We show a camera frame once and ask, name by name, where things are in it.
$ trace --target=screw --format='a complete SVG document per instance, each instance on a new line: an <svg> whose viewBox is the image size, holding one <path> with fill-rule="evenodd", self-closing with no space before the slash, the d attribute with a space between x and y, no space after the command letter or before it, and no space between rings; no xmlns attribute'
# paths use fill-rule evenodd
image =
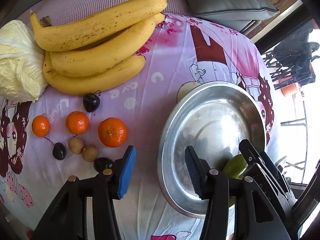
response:
<svg viewBox="0 0 320 240"><path fill-rule="evenodd" d="M249 182L249 183L253 182L253 178L250 177L250 176L245 176L245 177L244 177L244 180L245 180L246 182Z"/></svg>
<svg viewBox="0 0 320 240"><path fill-rule="evenodd" d="M209 170L209 173L211 174L211 175L218 175L218 170L216 170L216 169L210 169Z"/></svg>
<svg viewBox="0 0 320 240"><path fill-rule="evenodd" d="M103 171L104 175L111 175L112 174L112 170L111 169L106 169Z"/></svg>
<svg viewBox="0 0 320 240"><path fill-rule="evenodd" d="M77 177L75 175L71 175L69 178L68 178L68 181L70 182L75 182L77 179Z"/></svg>

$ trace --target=metal bowl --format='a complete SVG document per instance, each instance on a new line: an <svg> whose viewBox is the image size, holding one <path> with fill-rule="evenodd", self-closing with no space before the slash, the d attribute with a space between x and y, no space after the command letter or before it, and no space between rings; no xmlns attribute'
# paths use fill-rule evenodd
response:
<svg viewBox="0 0 320 240"><path fill-rule="evenodd" d="M201 200L194 192L185 148L192 145L199 158L221 170L240 153L242 139L248 139L258 152L265 150L262 116L246 91L221 81L191 90L170 114L158 147L158 179L168 203L183 215L204 218L208 200Z"/></svg>

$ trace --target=cherry stem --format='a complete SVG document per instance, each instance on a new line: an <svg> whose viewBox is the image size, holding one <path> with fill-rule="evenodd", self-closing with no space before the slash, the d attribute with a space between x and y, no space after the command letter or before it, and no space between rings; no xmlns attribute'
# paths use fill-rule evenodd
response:
<svg viewBox="0 0 320 240"><path fill-rule="evenodd" d="M100 90L95 91L94 94L96 94L96 92L99 92L98 97L101 96L101 91Z"/></svg>
<svg viewBox="0 0 320 240"><path fill-rule="evenodd" d="M47 138L47 137L45 137L49 142L51 142L52 143L52 145L54 146L54 143L49 139L49 138Z"/></svg>

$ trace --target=small orange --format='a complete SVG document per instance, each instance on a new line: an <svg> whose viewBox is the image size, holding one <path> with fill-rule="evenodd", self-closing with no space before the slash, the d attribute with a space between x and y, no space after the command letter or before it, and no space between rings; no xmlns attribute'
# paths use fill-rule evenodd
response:
<svg viewBox="0 0 320 240"><path fill-rule="evenodd" d="M83 112L71 112L66 118L66 127L73 134L82 134L89 128L89 119Z"/></svg>
<svg viewBox="0 0 320 240"><path fill-rule="evenodd" d="M38 137L46 136L50 131L50 122L43 115L36 116L32 121L32 131Z"/></svg>
<svg viewBox="0 0 320 240"><path fill-rule="evenodd" d="M124 144L128 129L121 119L109 117L99 124L98 136L105 146L115 148Z"/></svg>

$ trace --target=bunch of bananas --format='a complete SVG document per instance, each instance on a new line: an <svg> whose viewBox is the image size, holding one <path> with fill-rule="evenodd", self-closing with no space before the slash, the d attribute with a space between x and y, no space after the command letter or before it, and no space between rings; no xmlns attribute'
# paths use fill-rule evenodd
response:
<svg viewBox="0 0 320 240"><path fill-rule="evenodd" d="M42 72L60 92L82 96L121 85L145 64L133 56L150 38L167 0L130 0L66 25L42 27L30 21L46 50Z"/></svg>

